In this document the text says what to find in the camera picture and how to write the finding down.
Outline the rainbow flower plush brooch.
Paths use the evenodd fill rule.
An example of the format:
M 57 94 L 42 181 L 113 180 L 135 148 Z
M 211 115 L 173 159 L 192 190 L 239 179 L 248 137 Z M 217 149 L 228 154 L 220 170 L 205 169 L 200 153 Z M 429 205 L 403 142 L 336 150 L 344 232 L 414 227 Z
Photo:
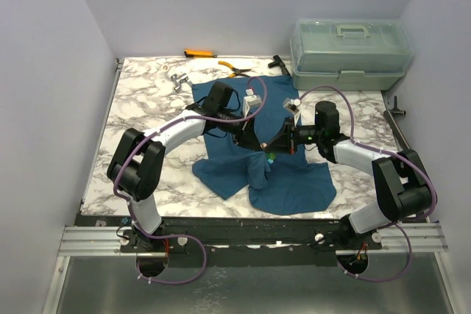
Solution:
M 273 164 L 276 160 L 276 154 L 274 152 L 269 152 L 267 149 L 267 143 L 261 144 L 261 149 L 265 153 L 268 164 Z

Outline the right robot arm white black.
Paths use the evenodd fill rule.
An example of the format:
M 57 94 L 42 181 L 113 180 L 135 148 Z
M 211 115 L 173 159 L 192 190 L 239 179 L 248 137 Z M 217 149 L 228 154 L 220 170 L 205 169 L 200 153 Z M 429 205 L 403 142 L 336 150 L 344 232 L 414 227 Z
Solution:
M 312 125 L 298 123 L 300 100 L 286 99 L 283 106 L 291 115 L 265 146 L 266 152 L 294 154 L 298 146 L 314 144 L 327 161 L 355 168 L 374 180 L 376 200 L 341 218 L 332 241 L 355 249 L 366 233 L 436 205 L 436 192 L 414 150 L 393 152 L 354 141 L 341 133 L 339 111 L 331 101 L 316 104 Z

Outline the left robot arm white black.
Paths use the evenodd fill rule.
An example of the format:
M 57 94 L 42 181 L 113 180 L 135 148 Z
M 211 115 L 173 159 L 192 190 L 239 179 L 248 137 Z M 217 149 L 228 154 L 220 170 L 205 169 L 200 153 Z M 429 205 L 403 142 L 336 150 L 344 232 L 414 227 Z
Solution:
M 231 135 L 241 148 L 260 151 L 255 116 L 263 109 L 268 93 L 266 84 L 261 85 L 262 96 L 247 88 L 245 97 L 238 100 L 240 115 L 228 107 L 238 92 L 223 82 L 214 82 L 206 96 L 188 105 L 176 118 L 145 131 L 129 128 L 124 132 L 108 166 L 107 178 L 113 182 L 115 196 L 127 203 L 132 225 L 140 231 L 138 243 L 145 250 L 156 251 L 163 242 L 159 230 L 162 218 L 153 193 L 166 155 L 212 129 Z

